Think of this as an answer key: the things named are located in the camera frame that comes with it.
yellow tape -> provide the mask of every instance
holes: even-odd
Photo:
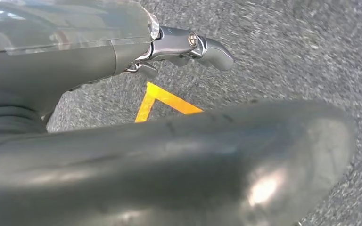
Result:
[[[195,114],[202,112],[202,109],[186,102],[178,96],[158,87],[157,85],[148,82],[146,93],[143,98],[140,109],[138,110],[135,122],[144,122],[148,120],[150,110],[156,100],[174,108],[183,114]]]

transparent plastic cover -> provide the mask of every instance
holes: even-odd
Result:
[[[134,0],[0,0],[0,52],[149,43],[156,17]]]

bolt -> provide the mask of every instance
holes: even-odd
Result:
[[[189,34],[188,42],[192,47],[195,47],[197,45],[197,36],[195,33]]]

robotic arm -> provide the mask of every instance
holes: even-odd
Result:
[[[341,110],[260,102],[48,134],[61,95],[151,62],[234,59],[125,0],[0,0],[0,226],[290,226],[355,147]]]

shiny plastic surface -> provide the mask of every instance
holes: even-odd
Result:
[[[35,124],[0,134],[0,226],[291,226],[356,140],[345,112],[306,101],[19,135]]]
[[[0,52],[149,43],[154,18],[133,0],[0,0]]]

